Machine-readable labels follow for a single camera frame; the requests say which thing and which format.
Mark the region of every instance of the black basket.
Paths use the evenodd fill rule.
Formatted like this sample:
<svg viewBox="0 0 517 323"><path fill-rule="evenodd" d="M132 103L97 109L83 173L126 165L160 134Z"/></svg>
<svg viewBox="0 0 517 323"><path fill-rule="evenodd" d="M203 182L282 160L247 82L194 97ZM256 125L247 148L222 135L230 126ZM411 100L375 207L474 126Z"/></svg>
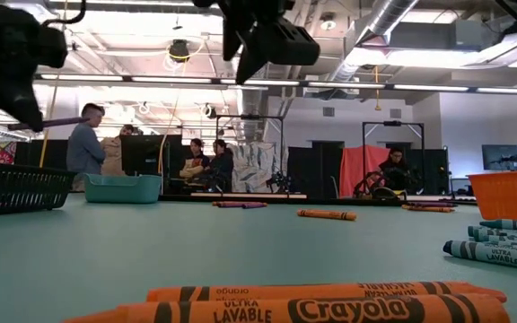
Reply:
<svg viewBox="0 0 517 323"><path fill-rule="evenodd" d="M0 214L63 206L75 175L65 170L0 164Z"/></svg>

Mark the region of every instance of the plastic basket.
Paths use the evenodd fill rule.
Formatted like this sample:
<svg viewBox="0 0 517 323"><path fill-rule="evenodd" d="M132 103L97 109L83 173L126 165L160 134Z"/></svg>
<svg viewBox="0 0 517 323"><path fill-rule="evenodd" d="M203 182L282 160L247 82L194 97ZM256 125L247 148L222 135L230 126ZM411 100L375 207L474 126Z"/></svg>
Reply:
<svg viewBox="0 0 517 323"><path fill-rule="evenodd" d="M91 203L155 203L159 193L160 176L85 175L85 198Z"/></svg>
<svg viewBox="0 0 517 323"><path fill-rule="evenodd" d="M75 173L0 163L0 214L63 206Z"/></svg>
<svg viewBox="0 0 517 323"><path fill-rule="evenodd" d="M517 171L470 175L482 217L517 220Z"/></svg>

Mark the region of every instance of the person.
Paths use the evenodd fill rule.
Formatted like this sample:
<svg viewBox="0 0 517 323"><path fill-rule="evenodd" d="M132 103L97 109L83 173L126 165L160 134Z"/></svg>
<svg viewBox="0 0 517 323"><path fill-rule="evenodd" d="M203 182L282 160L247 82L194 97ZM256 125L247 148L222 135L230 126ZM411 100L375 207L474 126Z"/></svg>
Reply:
<svg viewBox="0 0 517 323"><path fill-rule="evenodd" d="M232 170L234 162L232 160L232 150L227 148L223 139L217 139L213 143L215 157L205 168L206 172L214 175L215 182L225 193L232 190Z"/></svg>
<svg viewBox="0 0 517 323"><path fill-rule="evenodd" d="M101 174L101 165L105 161L105 152L99 144L94 128L101 123L105 109L93 103L83 107L81 116L88 118L73 129L67 142L67 170L76 172L73 191L84 191L84 174Z"/></svg>
<svg viewBox="0 0 517 323"><path fill-rule="evenodd" d="M121 136L132 135L135 132L133 125L124 125L114 138L105 138L101 141L101 148L105 152L105 162L101 166L101 175L125 176L121 161Z"/></svg>
<svg viewBox="0 0 517 323"><path fill-rule="evenodd" d="M210 160L203 154L203 142L195 138L190 141L191 155L185 160L185 167L179 175L184 179L192 179L202 173L210 164Z"/></svg>
<svg viewBox="0 0 517 323"><path fill-rule="evenodd" d="M384 186L392 190L407 188L409 170L404 161L404 153L399 148L391 148L386 161L379 166L382 174L387 178Z"/></svg>

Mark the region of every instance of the desk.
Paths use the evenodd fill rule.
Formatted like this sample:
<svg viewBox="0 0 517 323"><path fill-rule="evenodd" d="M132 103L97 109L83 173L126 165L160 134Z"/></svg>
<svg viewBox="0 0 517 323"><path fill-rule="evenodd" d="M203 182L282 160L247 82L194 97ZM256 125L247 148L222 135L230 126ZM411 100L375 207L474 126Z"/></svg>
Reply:
<svg viewBox="0 0 517 323"><path fill-rule="evenodd" d="M301 218L300 205L90 205L0 215L0 322L50 323L143 301L154 287L464 280L505 292L517 322L517 268L457 259L476 207L453 214L350 210L356 222Z"/></svg>

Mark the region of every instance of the crayola logo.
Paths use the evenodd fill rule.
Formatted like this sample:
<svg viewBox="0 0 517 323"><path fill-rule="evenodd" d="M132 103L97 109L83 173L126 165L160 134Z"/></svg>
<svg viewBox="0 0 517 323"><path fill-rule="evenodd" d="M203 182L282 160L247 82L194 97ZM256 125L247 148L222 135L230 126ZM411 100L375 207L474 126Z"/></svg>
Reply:
<svg viewBox="0 0 517 323"><path fill-rule="evenodd" d="M408 297L349 300L289 301L289 314L294 323L352 322L366 323L388 320L407 322L424 320L424 307Z"/></svg>

